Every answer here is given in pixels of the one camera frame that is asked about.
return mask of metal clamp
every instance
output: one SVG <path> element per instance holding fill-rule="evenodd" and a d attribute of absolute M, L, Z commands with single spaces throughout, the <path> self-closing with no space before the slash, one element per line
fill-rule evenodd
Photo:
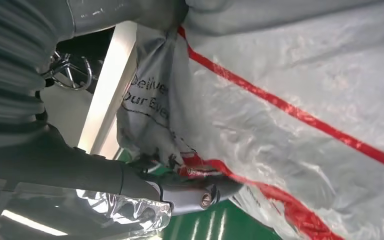
<path fill-rule="evenodd" d="M 50 65 L 49 71 L 45 72 L 42 74 L 42 77 L 44 79 L 53 79 L 56 84 L 59 86 L 65 88 L 65 89 L 70 89 L 74 91 L 81 91 L 81 90 L 86 90 L 89 88 L 89 86 L 92 83 L 92 68 L 89 63 L 89 61 L 86 59 L 86 57 L 82 56 L 81 58 L 84 61 L 84 65 L 86 68 L 86 72 L 83 72 L 78 66 L 72 64 L 70 62 L 71 55 L 70 54 L 64 54 L 61 56 L 57 51 L 55 51 L 54 55 L 52 56 L 52 63 Z M 86 76 L 86 83 L 82 86 L 76 86 L 74 80 L 73 80 L 73 75 L 71 70 L 74 70 L 84 76 Z M 71 85 L 67 85 L 64 82 L 58 80 L 55 75 L 58 73 L 61 73 L 65 71 L 67 78 L 70 80 Z"/>

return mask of wrinkled plastic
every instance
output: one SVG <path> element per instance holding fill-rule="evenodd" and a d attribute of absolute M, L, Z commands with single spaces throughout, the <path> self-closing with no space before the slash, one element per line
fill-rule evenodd
<path fill-rule="evenodd" d="M 285 240 L 384 240 L 384 1 L 187 2 L 177 38 L 138 32 L 121 141 L 247 183 Z"/>
<path fill-rule="evenodd" d="M 0 180 L 0 239 L 142 239 L 157 235 L 171 218 L 164 202 L 30 183 L 9 189 L 11 185 Z"/>

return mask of gray hose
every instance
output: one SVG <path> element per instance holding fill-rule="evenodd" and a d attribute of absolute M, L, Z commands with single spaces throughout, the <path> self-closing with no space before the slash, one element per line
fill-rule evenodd
<path fill-rule="evenodd" d="M 0 0 L 0 179 L 114 194 L 137 181 L 123 177 L 122 163 L 72 149 L 36 120 L 44 112 L 35 97 L 45 87 L 40 74 L 59 41 L 126 20 L 167 29 L 184 13 L 176 0 Z"/>

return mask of gray fabric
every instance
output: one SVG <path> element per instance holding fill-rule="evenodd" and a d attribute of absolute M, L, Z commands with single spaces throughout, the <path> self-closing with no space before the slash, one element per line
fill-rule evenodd
<path fill-rule="evenodd" d="M 187 3 L 183 27 L 194 51 L 384 153 L 384 1 Z M 148 56 L 154 61 L 139 63 L 138 79 L 168 81 L 168 96 L 158 100 L 168 101 L 168 125 L 130 112 L 130 123 L 141 122 L 124 129 L 131 142 L 145 151 L 164 151 L 159 155 L 167 165 L 171 154 L 181 165 L 188 150 L 203 160 L 221 160 L 236 175 L 281 190 L 275 194 L 291 194 L 344 239 L 384 240 L 384 159 L 363 154 L 358 144 L 350 147 L 346 139 L 292 117 L 293 108 L 280 109 L 189 59 L 179 36 L 167 66 L 161 61 L 170 54 L 163 49 L 172 42 L 165 41 L 162 51 Z M 170 71 L 169 80 L 164 71 Z M 142 98 L 159 94 L 137 85 L 130 90 Z M 148 137 L 163 131 L 159 139 Z M 290 226 L 285 201 L 267 199 L 254 186 L 242 189 L 237 199 L 283 239 L 309 238 Z"/>

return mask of red tape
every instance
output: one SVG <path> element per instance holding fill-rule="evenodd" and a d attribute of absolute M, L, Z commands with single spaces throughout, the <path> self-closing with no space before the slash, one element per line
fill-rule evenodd
<path fill-rule="evenodd" d="M 186 39 L 186 32 L 183 27 L 180 27 L 178 29 L 178 33 L 185 39 L 187 43 L 187 51 L 190 59 L 201 64 L 208 70 L 212 71 L 220 77 L 223 77 L 229 82 L 232 82 L 237 86 L 245 89 L 246 91 L 256 95 L 257 97 L 266 100 L 267 102 L 276 106 L 277 108 L 284 111 L 288 115 L 294 117 L 295 119 L 300 120 L 301 122 L 330 135 L 338 141 L 355 149 L 356 151 L 372 158 L 373 160 L 378 161 L 379 163 L 384 164 L 383 151 L 380 151 L 349 134 L 335 129 L 329 124 L 310 115 L 308 112 L 299 109 L 298 107 L 286 102 L 280 97 L 253 85 L 244 78 L 212 62 L 211 60 L 195 52 L 191 48 Z M 238 182 L 251 184 L 259 187 L 261 193 L 267 199 L 276 200 L 283 203 L 284 215 L 286 220 L 292 223 L 301 233 L 306 234 L 308 237 L 310 237 L 311 240 L 343 240 L 343 238 L 334 234 L 316 214 L 306 208 L 299 200 L 294 198 L 289 193 L 284 192 L 275 186 L 271 186 L 262 182 L 251 181 L 249 179 L 246 179 L 245 177 L 235 175 L 232 171 L 230 171 L 230 169 L 227 168 L 224 162 L 220 160 L 213 159 L 203 161 L 198 155 L 194 157 L 185 157 L 183 158 L 183 160 L 185 164 L 189 166 L 202 165 L 204 162 L 205 164 L 212 166 L 213 168 L 237 180 Z"/>

